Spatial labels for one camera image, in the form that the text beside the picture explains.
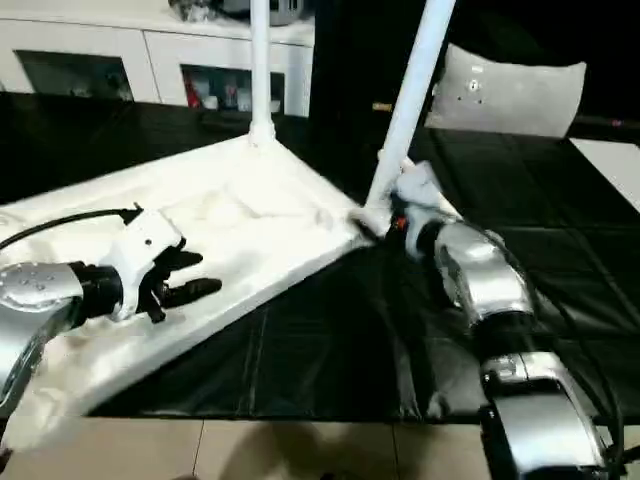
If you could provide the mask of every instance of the black cable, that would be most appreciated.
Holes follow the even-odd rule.
[[[625,450],[622,455],[622,463],[627,464],[640,460],[640,445]]]
[[[5,449],[2,452],[0,452],[0,475],[2,475],[6,470],[7,464],[9,463],[9,460],[11,459],[12,456],[13,456],[13,450]]]
[[[78,222],[80,220],[87,220],[90,218],[98,218],[98,217],[111,217],[111,216],[119,216],[121,217],[125,223],[131,222],[142,209],[127,209],[127,208],[118,208],[118,209],[108,209],[108,210],[93,210],[91,212],[83,212],[76,213],[74,215],[69,215],[67,217],[57,218],[55,220],[50,220],[48,222],[42,223],[40,225],[35,225],[33,227],[27,228],[21,232],[12,235],[11,237],[0,242],[0,251],[7,248],[9,245],[13,245],[14,243],[19,242],[20,240],[24,240],[31,235],[35,235],[36,233],[43,232],[45,230],[49,230],[54,227],[58,227],[60,225],[65,225],[67,223]]]
[[[607,403],[609,404],[610,411],[610,425],[608,426],[612,445],[609,449],[610,456],[612,457],[611,461],[613,462],[614,475],[617,478],[620,475],[622,465],[624,465],[623,454],[624,454],[624,417],[622,415],[622,411],[620,409],[620,402],[618,401],[617,395],[613,388],[611,387],[611,383],[607,379],[604,369],[602,368],[602,364],[596,358],[596,356],[591,351],[591,348],[587,345],[583,335],[580,333],[578,325],[575,319],[571,316],[569,311],[566,309],[564,305],[560,302],[556,301],[552,295],[549,294],[549,286],[546,282],[543,282],[540,279],[536,279],[536,284],[538,285],[538,289],[545,294],[545,296],[549,299],[553,307],[560,313],[560,316],[563,318],[565,323],[569,326],[569,328],[573,331],[574,337],[578,341],[578,345],[582,350],[582,353],[587,358],[587,361],[593,367],[596,376],[598,377],[598,381],[602,386],[602,390],[607,399]]]
[[[469,228],[471,228],[472,230],[476,231],[477,233],[479,233],[480,235],[482,235],[483,237],[485,237],[487,240],[489,240],[493,245],[495,245],[500,252],[504,255],[505,259],[507,260],[507,262],[516,270],[516,272],[518,272],[518,274],[522,277],[523,282],[525,284],[525,289],[527,291],[527,296],[529,297],[530,301],[531,301],[531,307],[533,310],[533,318],[535,320],[539,320],[541,318],[541,312],[542,312],[542,307],[541,307],[541,301],[540,301],[540,296],[538,294],[538,291],[535,289],[534,287],[534,282],[531,278],[531,275],[529,275],[529,273],[527,272],[527,270],[522,266],[522,264],[519,262],[519,260],[516,258],[516,256],[500,241],[497,241],[495,238],[493,238],[489,233],[487,233],[487,231],[485,229],[483,229],[482,227],[462,218],[462,217],[458,217],[457,215],[454,215],[452,213],[446,212],[438,207],[434,207],[432,205],[427,205],[427,204],[422,204],[422,203],[416,203],[416,202],[412,202],[414,205],[419,206],[420,208],[423,208],[425,210],[431,211],[437,215],[442,216],[445,219],[448,219],[451,222],[455,222],[455,223],[461,223]],[[609,433],[611,434],[611,439],[612,439],[612,445],[611,445],[611,449],[610,451],[612,452],[610,459],[607,459],[610,463],[609,467],[611,469],[611,473],[613,475],[613,478],[619,478],[620,476],[620,472],[622,471],[622,466],[624,464],[623,460],[624,460],[624,418],[622,416],[622,412],[620,410],[620,404],[618,402],[617,396],[615,394],[615,392],[613,391],[613,388],[611,387],[611,384],[609,382],[609,380],[607,379],[605,373],[604,373],[604,369],[602,368],[602,365],[600,364],[600,362],[597,360],[597,358],[595,357],[595,355],[593,355],[593,353],[591,352],[591,349],[588,347],[588,345],[586,344],[586,342],[584,341],[584,338],[582,338],[582,335],[580,335],[577,324],[575,322],[575,320],[573,319],[573,317],[569,314],[569,312],[567,311],[567,309],[564,307],[564,305],[558,303],[557,301],[555,301],[551,295],[546,295],[547,298],[549,299],[549,301],[551,302],[551,304],[554,306],[554,308],[556,308],[558,310],[558,312],[560,313],[560,316],[562,316],[562,318],[564,319],[564,321],[570,326],[570,328],[574,331],[574,334],[576,336],[576,339],[578,340],[578,345],[580,346],[580,349],[583,351],[583,354],[585,355],[585,357],[587,358],[587,360],[591,363],[592,367],[594,368],[596,375],[598,377],[598,381],[602,386],[602,389],[604,391],[605,397],[607,399],[607,403],[609,404],[609,408],[610,408],[610,412],[608,412],[606,409],[603,408],[603,404],[602,402],[600,402],[600,399],[598,398],[598,396],[595,394],[595,390],[593,388],[591,388],[591,386],[588,386],[586,389],[583,388],[583,390],[585,390],[585,393],[587,394],[587,396],[589,396],[589,399],[593,402],[594,406],[596,406],[596,408],[600,407],[602,408],[602,410],[600,411],[600,414],[605,418],[608,419],[609,421],[607,421],[607,428],[609,429]]]

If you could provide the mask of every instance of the red object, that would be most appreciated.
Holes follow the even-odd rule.
[[[398,217],[396,219],[396,228],[398,230],[404,230],[407,226],[407,217]]]
[[[193,88],[193,83],[191,83],[191,78],[185,75],[184,77],[184,88],[187,91],[187,105],[191,108],[198,108],[202,106],[202,102],[196,93],[196,89]]]

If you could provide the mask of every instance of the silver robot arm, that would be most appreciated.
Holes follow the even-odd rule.
[[[221,288],[220,280],[208,278],[169,288],[172,271],[202,256],[182,250],[186,240],[161,213],[135,213],[99,265],[29,262],[0,269],[0,421],[15,410],[55,336],[101,315],[119,322],[145,312],[158,323],[162,308]]]
[[[608,478],[604,442],[571,374],[527,334],[536,320],[532,299],[502,239],[440,211],[430,169],[403,174],[398,193],[407,253],[433,258],[446,296],[469,320],[488,400],[480,413],[493,477]]]

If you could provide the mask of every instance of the white cabinet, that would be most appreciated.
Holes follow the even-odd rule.
[[[249,111],[251,42],[248,39],[145,32],[162,103]],[[313,48],[273,44],[272,110],[308,116]]]
[[[158,102],[141,30],[0,20],[0,84],[10,92]]]

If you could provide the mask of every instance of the white pole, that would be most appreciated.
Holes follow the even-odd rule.
[[[456,0],[427,0],[365,208],[385,209],[407,158]]]
[[[251,0],[251,103],[249,138],[255,145],[272,141],[271,72],[269,70],[269,0]]]

